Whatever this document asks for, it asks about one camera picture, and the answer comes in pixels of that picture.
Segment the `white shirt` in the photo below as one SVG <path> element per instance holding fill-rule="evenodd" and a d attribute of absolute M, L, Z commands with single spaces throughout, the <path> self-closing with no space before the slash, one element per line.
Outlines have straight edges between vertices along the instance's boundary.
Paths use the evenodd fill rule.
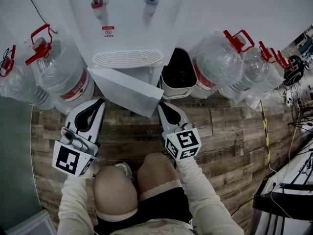
<path fill-rule="evenodd" d="M 201 235 L 244 235 L 194 158 L 178 161 L 177 166 L 197 232 Z M 68 176 L 62 194 L 58 235 L 93 235 L 86 206 L 86 179 Z M 177 220 L 154 219 L 112 235 L 193 235 L 189 228 L 188 224 Z"/>

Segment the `yellow and black tape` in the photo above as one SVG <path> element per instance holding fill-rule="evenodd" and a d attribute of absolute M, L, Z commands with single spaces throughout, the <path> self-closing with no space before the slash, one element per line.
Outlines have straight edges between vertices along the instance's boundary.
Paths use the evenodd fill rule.
<path fill-rule="evenodd" d="M 265 137 L 266 137 L 266 149 L 268 150 L 268 163 L 270 162 L 270 153 L 269 153 L 269 139 L 268 139 L 268 121 L 265 117 L 263 103 L 260 101 L 260 108 L 261 108 L 261 114 L 263 119 L 263 126 L 265 131 Z"/>

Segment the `white sleeve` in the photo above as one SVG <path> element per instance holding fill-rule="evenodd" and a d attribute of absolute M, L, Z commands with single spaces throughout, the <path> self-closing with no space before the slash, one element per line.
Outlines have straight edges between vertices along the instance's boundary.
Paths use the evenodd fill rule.
<path fill-rule="evenodd" d="M 194 222 L 203 235 L 244 235 L 194 158 L 177 161 Z"/>
<path fill-rule="evenodd" d="M 87 213 L 86 179 L 68 176 L 62 195 L 58 235 L 93 235 L 93 226 Z"/>

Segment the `shoe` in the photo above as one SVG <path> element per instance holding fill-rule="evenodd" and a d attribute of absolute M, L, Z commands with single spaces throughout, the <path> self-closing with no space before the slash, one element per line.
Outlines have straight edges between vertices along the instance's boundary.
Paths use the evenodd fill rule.
<path fill-rule="evenodd" d="M 119 168 L 119 169 L 121 169 L 123 171 L 124 175 L 128 179 L 130 179 L 131 181 L 134 181 L 132 170 L 131 170 L 131 168 L 129 167 L 128 164 L 126 164 L 125 162 L 122 162 L 122 163 L 119 163 L 119 164 L 115 164 L 114 166 Z"/>

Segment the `wooden floor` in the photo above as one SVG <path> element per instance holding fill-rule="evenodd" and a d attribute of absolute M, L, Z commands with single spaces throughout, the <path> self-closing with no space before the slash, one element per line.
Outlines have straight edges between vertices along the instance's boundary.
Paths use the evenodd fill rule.
<path fill-rule="evenodd" d="M 220 195 L 230 213 L 253 197 L 263 178 L 270 173 L 265 150 L 265 132 L 261 112 L 244 103 L 230 107 L 219 94 L 199 100 L 192 97 L 171 100 L 181 107 L 190 122 L 198 128 L 202 148 L 196 160 L 204 174 Z M 271 167 L 277 168 L 288 160 L 288 149 L 294 134 L 291 108 L 265 108 L 271 150 Z M 57 111 L 34 110 L 32 115 L 32 162 L 41 204 L 57 227 L 61 188 L 66 175 L 52 168 L 54 141 L 60 138 L 65 117 Z M 297 131 L 292 151 L 306 136 Z M 101 147 L 95 160 L 96 169 L 104 165 L 126 161 L 136 172 L 144 157 L 161 152 L 161 128 L 156 114 L 141 117 L 111 102 L 106 102 L 105 117 L 99 136 Z M 95 224 L 95 209 L 88 182 L 88 212 Z M 242 206 L 233 216 L 245 230 L 249 230 L 252 201 Z"/>

